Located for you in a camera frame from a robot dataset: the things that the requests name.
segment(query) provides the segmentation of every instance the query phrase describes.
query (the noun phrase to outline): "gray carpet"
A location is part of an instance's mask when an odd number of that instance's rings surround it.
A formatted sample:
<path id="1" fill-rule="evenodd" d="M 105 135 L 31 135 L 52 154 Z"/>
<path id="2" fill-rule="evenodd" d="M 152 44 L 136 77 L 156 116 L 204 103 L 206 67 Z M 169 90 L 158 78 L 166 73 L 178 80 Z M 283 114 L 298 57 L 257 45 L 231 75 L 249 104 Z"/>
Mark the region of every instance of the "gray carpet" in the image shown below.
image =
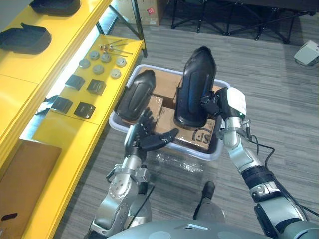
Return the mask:
<path id="1" fill-rule="evenodd" d="M 305 29 L 306 40 L 312 36 L 318 39 L 318 33 L 311 35 L 308 31 L 315 24 L 316 21 L 306 21 L 298 34 L 303 36 Z M 246 95 L 252 133 L 260 143 L 276 149 L 270 169 L 301 204 L 318 211 L 318 65 L 296 64 L 293 55 L 299 46 L 279 41 L 196 34 L 171 30 L 167 24 L 146 26 L 144 33 L 149 56 L 140 58 L 140 63 L 182 71 L 195 48 L 206 45 L 212 50 L 216 78 Z M 120 23 L 112 35 L 134 38 Z M 61 220 L 56 239 L 83 238 L 106 196 L 109 183 L 105 176 L 114 164 L 123 161 L 124 138 L 123 133 L 106 127 Z M 261 149 L 261 160 L 268 153 Z M 225 211 L 227 223 L 262 233 L 253 210 L 255 204 L 225 150 L 214 162 L 161 150 L 148 154 L 147 165 L 156 184 L 150 197 L 154 221 L 192 217 L 200 191 L 210 179 L 216 184 L 213 200 Z M 309 217 L 319 223 L 318 218 Z"/>

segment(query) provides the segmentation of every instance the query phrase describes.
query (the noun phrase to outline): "yellow shelf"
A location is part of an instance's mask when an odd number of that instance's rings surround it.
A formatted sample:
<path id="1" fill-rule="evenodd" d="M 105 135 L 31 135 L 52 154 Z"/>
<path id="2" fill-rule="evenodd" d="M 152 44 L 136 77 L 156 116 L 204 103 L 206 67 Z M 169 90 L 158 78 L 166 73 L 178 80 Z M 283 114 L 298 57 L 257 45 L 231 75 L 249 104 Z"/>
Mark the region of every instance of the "yellow shelf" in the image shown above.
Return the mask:
<path id="1" fill-rule="evenodd" d="M 116 80 L 109 77 L 110 70 L 117 68 L 115 65 L 117 56 L 112 56 L 112 61 L 109 63 L 102 63 L 100 59 L 90 60 L 89 68 L 78 68 L 74 74 L 81 76 L 85 84 L 79 91 L 65 87 L 60 94 L 73 102 L 72 107 L 67 114 L 50 110 L 33 137 L 34 140 L 60 147 L 62 153 L 33 211 L 24 239 L 53 237 L 76 184 L 134 67 L 143 41 L 100 35 L 89 52 L 99 50 L 101 43 L 111 43 L 119 39 L 122 39 L 121 44 L 127 43 L 121 49 L 133 53 L 133 55 L 124 54 L 127 55 L 127 64 L 119 68 L 122 76 Z M 105 72 L 95 75 L 92 72 L 95 64 L 103 64 Z M 101 96 L 86 90 L 91 79 L 105 81 L 106 88 Z M 80 101 L 96 107 L 90 119 L 74 115 L 74 110 Z"/>
<path id="2" fill-rule="evenodd" d="M 7 26 L 6 29 L 20 27 L 22 22 L 44 26 L 51 33 L 52 41 L 38 55 L 0 49 L 0 110 L 5 113 L 2 114 L 0 128 L 0 173 L 36 109 L 110 3 L 111 0 L 81 0 L 80 9 L 69 17 L 37 14 L 28 6 Z M 18 83 L 21 81 L 29 85 L 25 88 Z M 11 91 L 6 97 L 8 88 Z M 14 94 L 21 91 L 23 94 L 16 100 Z M 7 114 L 8 107 L 12 105 L 13 109 Z"/>

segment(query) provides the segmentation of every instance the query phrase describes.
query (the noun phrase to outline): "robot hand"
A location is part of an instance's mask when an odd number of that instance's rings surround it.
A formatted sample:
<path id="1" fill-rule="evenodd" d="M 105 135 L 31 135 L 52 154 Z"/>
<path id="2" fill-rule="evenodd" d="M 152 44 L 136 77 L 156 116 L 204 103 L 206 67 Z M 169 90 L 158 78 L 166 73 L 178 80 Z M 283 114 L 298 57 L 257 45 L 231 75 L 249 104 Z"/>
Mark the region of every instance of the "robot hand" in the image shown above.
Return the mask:
<path id="1" fill-rule="evenodd" d="M 164 134 L 153 134 L 152 111 L 147 107 L 139 117 L 137 123 L 132 126 L 125 139 L 125 157 L 136 155 L 142 161 L 146 158 L 146 152 L 160 149 L 172 142 L 178 134 L 174 128 Z"/>

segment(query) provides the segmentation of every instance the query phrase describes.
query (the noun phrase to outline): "metal pin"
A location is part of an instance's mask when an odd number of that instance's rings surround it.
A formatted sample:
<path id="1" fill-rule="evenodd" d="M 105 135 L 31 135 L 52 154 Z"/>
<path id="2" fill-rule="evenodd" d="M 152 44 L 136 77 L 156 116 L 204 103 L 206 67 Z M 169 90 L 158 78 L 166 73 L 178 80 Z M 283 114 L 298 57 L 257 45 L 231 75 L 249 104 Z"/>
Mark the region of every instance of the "metal pin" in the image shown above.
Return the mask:
<path id="1" fill-rule="evenodd" d="M 120 45 L 115 45 L 115 46 L 124 46 L 124 45 L 127 45 L 127 43 L 120 44 Z"/>
<path id="2" fill-rule="evenodd" d="M 120 52 L 123 52 L 123 53 L 126 53 L 126 54 L 133 55 L 133 53 L 131 53 L 131 52 L 122 51 L 122 50 L 118 50 L 118 49 L 115 49 L 115 48 L 111 48 L 111 50 L 114 50 L 114 51 L 120 51 Z"/>
<path id="3" fill-rule="evenodd" d="M 117 43 L 117 42 L 120 42 L 120 41 L 122 41 L 122 39 L 121 39 L 121 40 L 118 40 L 118 41 L 114 41 L 114 42 L 112 42 L 112 43 L 108 43 L 107 45 L 111 45 L 111 44 L 114 44 L 114 43 Z"/>
<path id="4" fill-rule="evenodd" d="M 116 53 L 112 53 L 112 52 L 108 52 L 109 54 L 112 54 L 112 55 L 116 55 L 116 56 L 123 56 L 123 57 L 127 57 L 127 56 L 125 56 L 125 55 L 120 55 L 120 54 L 116 54 Z"/>

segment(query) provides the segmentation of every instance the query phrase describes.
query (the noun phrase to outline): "small black square part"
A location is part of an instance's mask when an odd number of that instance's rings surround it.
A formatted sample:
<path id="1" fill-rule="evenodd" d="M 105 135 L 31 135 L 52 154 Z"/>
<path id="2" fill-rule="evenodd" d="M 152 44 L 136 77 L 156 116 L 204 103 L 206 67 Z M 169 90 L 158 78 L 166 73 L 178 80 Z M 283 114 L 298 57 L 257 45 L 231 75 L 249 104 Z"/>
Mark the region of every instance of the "small black square part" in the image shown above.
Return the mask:
<path id="1" fill-rule="evenodd" d="M 92 79 L 88 88 L 86 88 L 86 90 L 92 94 L 101 96 L 105 87 L 106 87 L 106 84 L 104 81 Z"/>
<path id="2" fill-rule="evenodd" d="M 74 114 L 83 117 L 86 119 L 91 118 L 93 111 L 95 110 L 95 106 L 89 103 L 80 102 L 78 107 L 75 109 Z"/>
<path id="3" fill-rule="evenodd" d="M 60 111 L 60 112 L 66 114 L 68 112 L 68 110 L 70 109 L 72 104 L 73 104 L 73 102 L 70 101 L 69 99 L 58 96 L 55 99 L 51 108 L 56 110 L 56 111 Z"/>
<path id="4" fill-rule="evenodd" d="M 71 75 L 70 78 L 65 82 L 65 85 L 68 87 L 76 88 L 79 91 L 84 82 L 85 80 L 82 77 Z"/>

